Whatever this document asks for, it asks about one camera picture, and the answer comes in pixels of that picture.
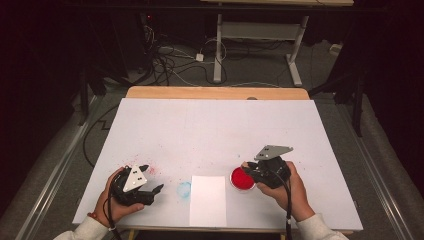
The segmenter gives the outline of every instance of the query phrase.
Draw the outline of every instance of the hand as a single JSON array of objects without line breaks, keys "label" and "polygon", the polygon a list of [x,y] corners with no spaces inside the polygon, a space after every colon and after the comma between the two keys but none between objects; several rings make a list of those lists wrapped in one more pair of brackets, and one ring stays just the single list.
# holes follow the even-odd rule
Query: hand
[{"label": "hand", "polygon": [[[110,227],[109,221],[107,220],[105,213],[108,214],[108,193],[110,184],[112,183],[113,178],[116,174],[118,174],[120,171],[122,171],[124,168],[120,168],[116,170],[107,180],[105,190],[100,194],[99,199],[97,200],[96,208],[94,209],[95,219],[99,221],[101,224],[103,224],[105,227]],[[123,206],[119,204],[113,197],[110,199],[111,201],[111,212],[112,212],[112,219],[115,223],[119,222],[121,218],[125,217],[126,215],[129,215],[131,213],[140,211],[144,208],[144,205],[141,203],[135,203],[131,206]]]},{"label": "hand", "polygon": [[[290,189],[291,189],[291,201],[292,201],[292,215],[296,221],[300,222],[307,218],[312,217],[315,212],[309,206],[308,199],[306,196],[306,189],[303,185],[303,181],[297,173],[296,167],[293,162],[287,161],[287,166],[290,169]],[[278,205],[287,211],[288,197],[284,186],[280,186],[275,189],[271,189],[264,183],[258,182],[256,184],[259,190],[263,194],[274,198]]]}]

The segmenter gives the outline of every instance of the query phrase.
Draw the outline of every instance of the table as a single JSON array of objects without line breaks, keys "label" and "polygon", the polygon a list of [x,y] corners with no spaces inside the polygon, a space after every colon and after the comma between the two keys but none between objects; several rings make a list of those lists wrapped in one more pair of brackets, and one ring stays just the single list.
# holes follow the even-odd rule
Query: table
[{"label": "table", "polygon": [[[352,6],[353,0],[202,0],[216,2],[220,5],[227,3],[241,4],[277,4],[277,5],[323,5],[328,7]],[[222,69],[222,38],[248,38],[248,39],[271,39],[271,40],[294,40],[293,49],[286,55],[286,61],[296,87],[302,86],[302,80],[296,67],[296,56],[306,30],[309,16],[303,16],[300,24],[275,24],[275,23],[247,23],[247,22],[223,22],[222,14],[218,14],[216,54],[213,81],[221,82]]]},{"label": "table", "polygon": [[[258,100],[245,100],[253,97]],[[149,164],[149,182],[142,189],[161,183],[165,187],[152,206],[122,219],[120,227],[282,232],[285,213],[273,199],[256,188],[241,193],[228,182],[235,167],[252,161],[267,144],[294,147],[283,158],[295,162],[312,207],[324,214],[331,228],[362,229],[314,102],[303,89],[267,88],[131,88],[73,223],[81,223],[92,210],[107,177],[119,166]],[[225,226],[189,224],[190,197],[180,195],[179,189],[195,175],[226,178]]]}]

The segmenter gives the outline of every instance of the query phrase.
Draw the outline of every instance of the person's left hand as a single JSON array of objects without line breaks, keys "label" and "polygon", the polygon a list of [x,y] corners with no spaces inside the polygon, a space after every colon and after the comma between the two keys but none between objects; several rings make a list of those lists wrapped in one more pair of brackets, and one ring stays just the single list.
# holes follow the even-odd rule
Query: person's left hand
[{"label": "person's left hand", "polygon": [[[122,167],[119,168],[108,178],[106,187],[103,190],[103,192],[100,194],[99,199],[97,200],[96,208],[94,209],[94,212],[93,212],[95,219],[108,228],[110,227],[110,225],[109,225],[108,219],[105,216],[105,213],[108,214],[107,199],[108,199],[109,187],[115,175],[118,174],[123,169],[124,168]],[[135,203],[131,206],[121,205],[113,197],[110,199],[110,201],[111,201],[111,208],[112,208],[111,209],[112,219],[113,219],[113,222],[115,223],[119,222],[119,220],[121,220],[121,218],[125,217],[126,215],[140,211],[144,208],[144,205],[141,203]]]}]

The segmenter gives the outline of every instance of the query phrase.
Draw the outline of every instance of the red disc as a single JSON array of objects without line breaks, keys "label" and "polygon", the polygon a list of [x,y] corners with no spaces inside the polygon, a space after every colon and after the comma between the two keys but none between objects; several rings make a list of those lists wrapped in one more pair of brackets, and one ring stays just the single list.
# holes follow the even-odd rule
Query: red disc
[{"label": "red disc", "polygon": [[233,173],[231,173],[231,182],[236,188],[241,190],[251,189],[255,184],[252,177],[247,175],[241,167],[234,169]]}]

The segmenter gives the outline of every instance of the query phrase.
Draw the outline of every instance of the white sleeve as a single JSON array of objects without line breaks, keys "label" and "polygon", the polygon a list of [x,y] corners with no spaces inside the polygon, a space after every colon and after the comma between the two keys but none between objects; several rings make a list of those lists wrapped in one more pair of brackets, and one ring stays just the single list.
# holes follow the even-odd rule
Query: white sleeve
[{"label": "white sleeve", "polygon": [[64,232],[54,240],[101,240],[108,231],[108,228],[98,221],[91,217],[86,217],[75,231]]},{"label": "white sleeve", "polygon": [[296,223],[303,239],[307,240],[339,240],[348,239],[342,233],[331,230],[325,225],[321,214]]}]

